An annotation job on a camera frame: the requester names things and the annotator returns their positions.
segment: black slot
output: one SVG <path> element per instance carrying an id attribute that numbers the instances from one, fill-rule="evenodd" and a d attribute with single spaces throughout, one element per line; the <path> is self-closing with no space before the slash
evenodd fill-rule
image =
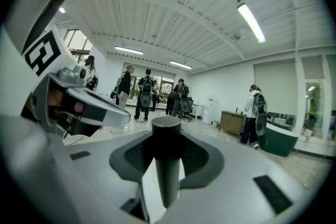
<path id="1" fill-rule="evenodd" d="M 81 152 L 76 152 L 76 153 L 70 154 L 70 158 L 74 161 L 76 159 L 84 158 L 84 157 L 89 156 L 89 155 L 91 155 L 89 152 L 81 151 Z"/>
<path id="2" fill-rule="evenodd" d="M 268 176 L 256 177 L 253 180 L 265 195 L 277 215 L 292 205 L 292 202 Z"/>

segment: white jacket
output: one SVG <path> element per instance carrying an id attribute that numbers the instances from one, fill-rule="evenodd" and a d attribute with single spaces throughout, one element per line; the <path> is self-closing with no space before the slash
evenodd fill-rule
<path id="1" fill-rule="evenodd" d="M 260 92 L 257 91 L 257 90 L 254 90 L 254 91 L 250 92 L 249 95 L 248 95 L 247 101 L 246 101 L 245 111 L 247 112 L 246 116 L 248 118 L 256 118 L 257 117 L 257 114 L 253 113 L 253 111 L 252 111 L 254 95 L 256 93 L 260 93 Z"/>
<path id="2" fill-rule="evenodd" d="M 159 89 L 160 89 L 160 85 L 157 84 L 156 86 L 154 86 L 154 87 L 153 87 L 153 91 L 156 92 L 156 93 L 154 93 L 154 94 L 159 94 L 159 92 L 158 92 Z"/>

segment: black jacket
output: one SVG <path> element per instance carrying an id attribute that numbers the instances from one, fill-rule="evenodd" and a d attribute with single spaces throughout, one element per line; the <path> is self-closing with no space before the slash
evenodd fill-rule
<path id="1" fill-rule="evenodd" d="M 140 87 L 140 93 L 139 93 L 139 96 L 142 94 L 142 85 L 143 83 L 145 82 L 145 79 L 142 77 L 138 83 L 138 86 Z M 151 79 L 151 85 L 152 87 L 154 87 L 154 81 Z"/>
<path id="2" fill-rule="evenodd" d="M 179 95 L 178 95 L 178 94 L 179 94 L 179 93 L 178 93 L 178 92 L 179 92 L 179 91 L 178 91 L 178 90 L 179 90 L 178 88 L 179 88 L 180 84 L 183 84 L 183 85 L 186 87 L 187 93 L 189 93 L 189 88 L 188 88 L 188 86 L 187 86 L 186 84 L 184 84 L 184 83 L 179 83 L 179 84 L 177 84 L 177 85 L 175 86 L 175 88 L 174 88 L 174 90 L 173 90 L 173 92 L 176 92 L 176 96 L 175 96 L 176 99 L 180 99 L 180 98 L 179 98 Z"/>
<path id="3" fill-rule="evenodd" d="M 131 74 L 128 71 L 125 71 L 121 75 L 121 81 L 118 89 L 118 94 L 121 92 L 127 93 L 130 95 L 130 90 L 131 90 Z"/>

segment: white wall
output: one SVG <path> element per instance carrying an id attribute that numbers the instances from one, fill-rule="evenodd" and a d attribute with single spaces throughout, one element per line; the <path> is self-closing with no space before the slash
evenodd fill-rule
<path id="1" fill-rule="evenodd" d="M 115 83 L 121 75 L 123 60 L 111 55 L 102 54 L 94 46 L 92 46 L 90 55 L 94 56 L 94 64 L 99 77 L 97 94 L 110 95 L 114 89 Z"/>
<path id="2" fill-rule="evenodd" d="M 99 83 L 96 89 L 96 93 L 104 95 L 107 94 L 108 96 L 111 94 L 111 91 L 114 89 L 115 83 L 121 76 L 125 62 L 138 66 L 141 66 L 141 64 L 143 63 L 142 61 L 136 61 L 135 59 L 132 59 L 132 61 L 130 61 L 130 58 L 127 58 L 127 60 L 125 60 L 124 57 L 108 54 L 103 49 L 100 50 L 99 47 L 95 46 L 92 46 L 90 55 L 93 55 L 95 58 L 94 62 L 96 65 L 96 72 L 99 77 Z M 148 67 L 153 69 L 153 66 L 154 64 L 149 64 Z M 178 80 L 180 78 L 183 78 L 185 82 L 188 83 L 188 75 L 186 72 L 182 72 L 173 68 L 167 68 L 166 70 L 162 71 L 157 68 L 157 70 L 161 73 L 173 74 L 175 76 L 174 85 L 178 83 Z"/>
<path id="3" fill-rule="evenodd" d="M 218 118 L 221 111 L 244 111 L 250 86 L 254 84 L 252 63 L 239 63 L 189 76 L 191 97 L 195 103 L 205 104 L 209 97 L 218 101 Z"/>

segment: white ceiling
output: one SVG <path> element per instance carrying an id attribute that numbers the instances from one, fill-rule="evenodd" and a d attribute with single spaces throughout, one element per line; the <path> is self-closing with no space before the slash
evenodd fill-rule
<path id="1" fill-rule="evenodd" d="M 96 47 L 118 54 L 114 46 L 124 45 L 142 50 L 144 61 L 169 66 L 175 60 L 193 73 L 336 44 L 323 0 L 240 1 L 259 21 L 265 43 L 258 43 L 237 11 L 238 0 L 66 0 L 64 8 Z"/>

